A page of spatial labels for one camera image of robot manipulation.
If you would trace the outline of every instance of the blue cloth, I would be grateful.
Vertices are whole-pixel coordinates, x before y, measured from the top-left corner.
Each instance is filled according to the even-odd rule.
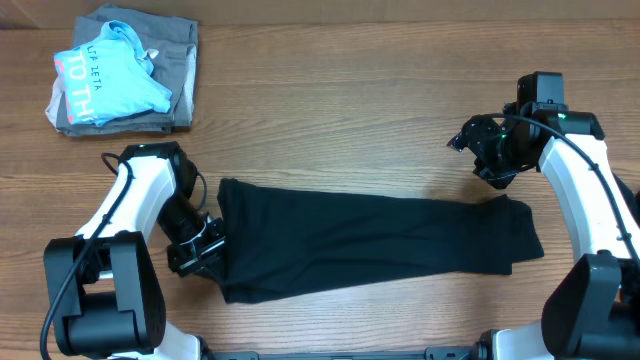
[[[71,124],[103,125],[148,110],[166,113],[171,91],[151,78],[153,64],[136,32],[105,23],[93,41],[53,57]]]

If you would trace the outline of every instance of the stack of folded clothes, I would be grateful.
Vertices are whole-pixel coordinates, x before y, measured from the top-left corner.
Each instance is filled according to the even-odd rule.
[[[88,45],[88,43],[104,37],[105,29],[103,29],[103,26],[105,23],[116,24],[111,27],[118,31],[118,36],[123,33],[128,35],[128,37],[124,36],[127,41],[130,38],[135,38],[135,41],[137,41],[139,38],[140,51],[132,51],[131,56],[135,57],[140,69],[135,68],[133,71],[135,74],[144,77],[145,75],[140,71],[146,70],[149,73],[150,70],[148,82],[157,83],[154,84],[154,89],[170,91],[170,97],[168,92],[163,92],[163,94],[167,94],[168,104],[148,104],[147,110],[137,111],[136,113],[131,111],[130,114],[126,114],[126,111],[123,112],[122,108],[120,108],[119,112],[114,111],[117,116],[106,121],[104,119],[92,121],[90,116],[83,119],[78,119],[76,116],[74,119],[73,114],[68,114],[68,112],[76,110],[76,108],[70,110],[70,106],[75,106],[74,104],[76,103],[70,102],[67,97],[72,97],[75,94],[84,95],[84,93],[78,90],[71,92],[70,89],[67,89],[70,92],[67,96],[65,89],[70,84],[65,84],[65,77],[58,77],[53,85],[51,103],[45,111],[49,121],[59,132],[70,136],[113,134],[123,131],[169,133],[175,128],[190,127],[194,108],[193,93],[198,46],[198,23],[178,17],[145,14],[136,10],[123,9],[107,4],[87,16],[81,16],[76,19],[72,48],[77,51],[76,48],[81,45]],[[134,30],[133,35],[129,35],[122,30],[128,28],[126,25]],[[91,60],[93,48],[87,51],[87,46],[85,46],[83,49],[84,57],[88,58],[87,61]],[[55,57],[56,68],[59,73],[64,73],[64,69],[61,69],[63,64],[58,61],[60,54],[62,53],[56,54]],[[145,66],[144,61],[150,61],[152,65]],[[100,70],[95,70],[97,69],[92,68],[89,63],[86,70],[87,73],[89,75],[97,73],[98,75],[96,76],[99,77]],[[127,87],[132,86],[136,86],[134,81],[123,81],[123,89],[128,90]]]

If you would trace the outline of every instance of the black cloth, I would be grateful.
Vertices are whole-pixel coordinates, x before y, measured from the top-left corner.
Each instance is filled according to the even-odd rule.
[[[451,271],[509,275],[544,255],[531,209],[506,195],[476,205],[223,179],[218,202],[229,303]]]

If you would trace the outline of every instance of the folded fabric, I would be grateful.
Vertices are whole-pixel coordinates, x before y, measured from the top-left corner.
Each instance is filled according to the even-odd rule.
[[[103,125],[148,110],[167,112],[171,91],[149,75],[153,64],[135,31],[110,21],[93,41],[54,56],[71,124]]]
[[[122,131],[170,132],[172,128],[187,128],[193,118],[198,43],[197,22],[178,17],[163,17],[123,9],[107,4],[95,12],[78,17],[73,44],[82,44],[95,37],[105,21],[119,20],[129,24],[138,34],[144,48],[158,49],[152,78],[172,92],[170,109],[166,114],[145,112],[125,116],[102,127],[76,126],[68,121],[55,123],[58,131],[71,136],[110,134]],[[66,117],[66,109],[61,109]]]
[[[474,205],[224,179],[218,202],[229,303],[451,271],[509,275],[544,255],[531,209],[506,195]]]

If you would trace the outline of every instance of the cable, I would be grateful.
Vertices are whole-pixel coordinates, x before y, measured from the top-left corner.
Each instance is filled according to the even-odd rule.
[[[109,211],[107,211],[107,213],[102,216],[102,222],[100,222],[96,230],[93,232],[93,234],[91,234],[91,237],[85,242],[82,250],[78,254],[78,257],[73,262],[73,265],[71,265],[67,276],[62,282],[60,290],[58,290],[56,297],[51,302],[51,307],[47,312],[47,316],[45,317],[44,324],[42,324],[42,331],[40,333],[40,355],[42,356],[43,360],[51,360],[51,357],[49,357],[49,352],[47,350],[47,337],[49,336],[49,328],[51,327],[51,323],[53,322],[53,317],[58,310],[58,307],[60,306],[60,302],[62,301],[64,293],[67,291],[67,288],[69,288],[69,284],[71,284],[71,280],[73,279],[76,271],[78,271],[78,268],[84,262],[85,257],[87,257],[87,255],[89,254],[89,250],[92,249],[94,241],[96,240],[96,238],[98,238],[102,230],[104,230],[104,228],[109,224],[111,217],[116,212],[116,209],[124,199],[127,191],[129,191],[129,187],[131,186],[131,182],[133,181],[133,170],[131,169],[131,165],[129,165],[129,163],[127,163],[126,161],[121,161],[118,155],[110,153],[102,154],[102,160],[105,162],[105,164],[107,164],[107,167],[109,167],[111,172],[114,172],[116,174],[117,171],[115,171],[111,164],[108,163],[108,161],[106,160],[107,157],[118,160],[118,162],[120,162],[127,168],[127,181],[124,183],[124,187],[122,188],[122,191],[120,192],[116,200],[113,202],[113,205],[111,205],[111,207],[109,208]]]
[[[618,229],[620,230],[620,240],[622,240],[625,246],[627,247],[627,251],[629,251],[629,255],[631,255],[631,259],[636,265],[636,269],[640,270],[640,258],[638,258],[638,253],[636,252],[636,249],[633,247],[633,243],[631,243],[631,234],[627,232],[627,228],[624,225],[624,221],[622,220],[622,214],[620,213],[620,208],[616,203],[616,199],[613,196],[613,191],[611,191],[611,187],[609,186],[609,183],[607,182],[607,180],[604,177],[604,174],[602,174],[602,171],[600,170],[600,166],[596,164],[593,160],[591,160],[589,155],[587,155],[584,151],[582,151],[582,149],[580,149],[578,145],[576,145],[573,141],[569,140],[566,136],[562,135],[559,131],[553,129],[550,126],[542,124],[534,119],[530,119],[522,116],[516,116],[516,115],[487,114],[487,116],[490,116],[493,118],[503,118],[507,120],[513,119],[513,120],[522,121],[522,122],[526,122],[531,125],[537,126],[538,128],[545,130],[551,135],[564,141],[570,148],[572,148],[576,153],[578,153],[578,155],[580,155],[580,157],[589,165],[590,169],[593,170],[593,172],[596,174],[596,176],[598,177],[598,180],[600,180],[602,189],[604,190],[605,194],[607,195],[607,199],[609,200],[609,205],[611,205],[613,216],[615,217],[616,223],[618,224]]]
[[[196,170],[196,176],[199,176],[202,179],[202,186],[204,187],[204,192],[202,193],[202,201],[200,201],[200,205],[196,210],[200,211],[204,208],[204,204],[207,202],[207,182],[204,180],[204,175],[200,173],[200,171]]]

